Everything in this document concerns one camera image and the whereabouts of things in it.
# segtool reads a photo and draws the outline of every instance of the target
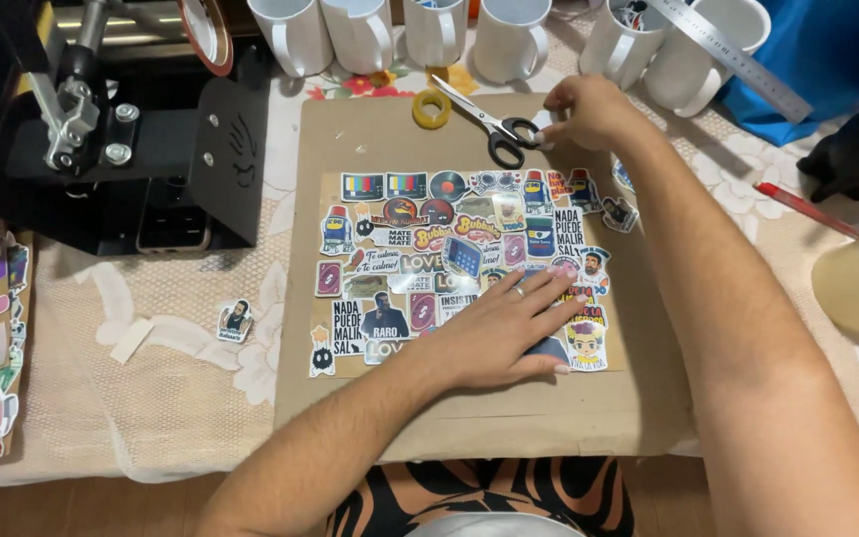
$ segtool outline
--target metal bolt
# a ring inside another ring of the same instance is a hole
[[[134,104],[119,104],[114,108],[114,116],[122,123],[130,123],[140,115],[141,112]]]
[[[105,147],[105,158],[112,165],[125,165],[131,160],[131,147],[123,143],[109,143]]]

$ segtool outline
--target hand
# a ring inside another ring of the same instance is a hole
[[[626,138],[658,130],[618,86],[598,74],[562,80],[549,92],[545,107],[569,110],[569,116],[536,133],[536,143],[572,140],[586,149],[614,151]]]
[[[550,355],[519,357],[549,336],[582,308],[578,296],[549,308],[578,277],[548,267],[514,289],[524,276],[514,270],[490,287],[465,310],[406,350],[414,359],[431,361],[433,370],[447,375],[447,386],[489,388],[511,384],[537,374],[568,374],[569,366]]]

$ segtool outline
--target scissors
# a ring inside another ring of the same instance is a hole
[[[489,150],[490,157],[493,158],[495,164],[500,165],[507,170],[518,170],[522,165],[526,164],[526,156],[522,154],[520,147],[526,149],[535,149],[538,144],[534,141],[526,139],[515,131],[519,127],[524,127],[529,131],[530,137],[539,132],[539,128],[535,126],[529,119],[522,117],[508,117],[503,120],[496,119],[493,116],[483,112],[472,101],[465,98],[459,91],[456,91],[436,75],[432,76],[433,82],[439,87],[439,90],[449,97],[452,104],[462,108],[467,114],[475,118],[489,132]],[[514,162],[507,162],[496,152],[496,149],[502,149],[509,153],[515,159]]]

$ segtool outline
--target table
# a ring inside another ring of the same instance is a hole
[[[493,87],[458,65],[450,68],[450,84],[466,92],[549,91],[578,72],[594,18],[552,18],[549,62],[527,83]],[[471,30],[468,48],[473,40]],[[97,259],[39,241],[23,418],[13,454],[0,461],[0,485],[84,476],[177,480],[231,470],[262,443],[274,421],[301,104],[426,87],[425,74],[404,62],[370,77],[351,78],[338,66],[303,81],[278,74],[253,250]],[[814,260],[847,239],[751,188],[758,179],[794,192],[804,188],[794,163],[837,125],[776,148],[712,110],[684,120],[651,104],[643,85],[629,94],[768,259],[826,351],[859,421],[859,347],[829,322],[809,283]],[[825,205],[859,225],[859,203]],[[218,314],[238,298],[253,305],[252,334],[244,345],[218,341]],[[137,316],[155,327],[122,366],[109,352]]]

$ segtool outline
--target metal ruler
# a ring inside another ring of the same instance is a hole
[[[668,22],[677,26],[715,59],[729,67],[747,87],[757,92],[791,123],[800,123],[813,112],[814,109],[800,95],[778,80],[757,60],[742,52],[741,47],[732,45],[721,30],[682,0],[648,0],[648,5],[657,9]]]

